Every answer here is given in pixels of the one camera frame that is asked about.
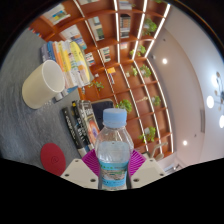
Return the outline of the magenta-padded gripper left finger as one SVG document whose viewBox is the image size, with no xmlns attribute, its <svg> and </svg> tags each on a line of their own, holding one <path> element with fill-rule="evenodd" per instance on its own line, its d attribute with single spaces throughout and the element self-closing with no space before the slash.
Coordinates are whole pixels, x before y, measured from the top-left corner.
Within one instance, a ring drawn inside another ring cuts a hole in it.
<svg viewBox="0 0 224 224">
<path fill-rule="evenodd" d="M 97 189 L 99 175 L 100 165 L 92 149 L 82 159 L 74 159 L 61 177 L 83 188 Z"/>
</svg>

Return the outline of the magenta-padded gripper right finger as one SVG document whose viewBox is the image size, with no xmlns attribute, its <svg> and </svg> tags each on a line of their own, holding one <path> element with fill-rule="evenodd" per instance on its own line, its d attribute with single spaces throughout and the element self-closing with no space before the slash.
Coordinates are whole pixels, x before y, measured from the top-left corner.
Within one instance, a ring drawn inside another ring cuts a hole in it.
<svg viewBox="0 0 224 224">
<path fill-rule="evenodd" d="M 166 176 L 154 158 L 136 150 L 132 152 L 129 160 L 128 175 L 132 189 L 141 188 Z"/>
</svg>

